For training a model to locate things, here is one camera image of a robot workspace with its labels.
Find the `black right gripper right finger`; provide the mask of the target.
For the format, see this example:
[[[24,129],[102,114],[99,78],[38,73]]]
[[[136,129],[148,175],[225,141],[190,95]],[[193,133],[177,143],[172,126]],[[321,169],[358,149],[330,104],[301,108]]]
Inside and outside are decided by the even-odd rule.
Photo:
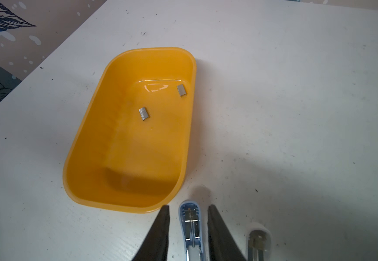
[[[210,260],[246,261],[215,205],[208,207],[207,216]]]

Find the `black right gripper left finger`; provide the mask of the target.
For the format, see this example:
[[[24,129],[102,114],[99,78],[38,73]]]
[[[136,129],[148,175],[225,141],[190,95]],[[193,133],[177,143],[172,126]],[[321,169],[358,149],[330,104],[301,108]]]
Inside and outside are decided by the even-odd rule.
[[[169,206],[161,207],[133,261],[166,261],[169,245]]]

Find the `light blue stapler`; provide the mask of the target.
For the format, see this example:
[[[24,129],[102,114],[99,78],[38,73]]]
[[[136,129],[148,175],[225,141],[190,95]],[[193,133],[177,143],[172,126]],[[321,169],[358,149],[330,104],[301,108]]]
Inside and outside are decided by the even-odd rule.
[[[179,206],[179,220],[187,261],[205,261],[201,209],[195,201],[184,201]]]

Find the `yellow plastic tray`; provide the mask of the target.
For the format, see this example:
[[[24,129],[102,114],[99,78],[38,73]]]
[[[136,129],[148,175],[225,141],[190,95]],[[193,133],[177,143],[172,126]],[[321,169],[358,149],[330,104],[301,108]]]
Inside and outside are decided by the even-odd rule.
[[[186,176],[195,79],[194,56],[178,47],[129,50],[111,60],[66,158],[68,196],[129,213],[152,212],[175,198]]]

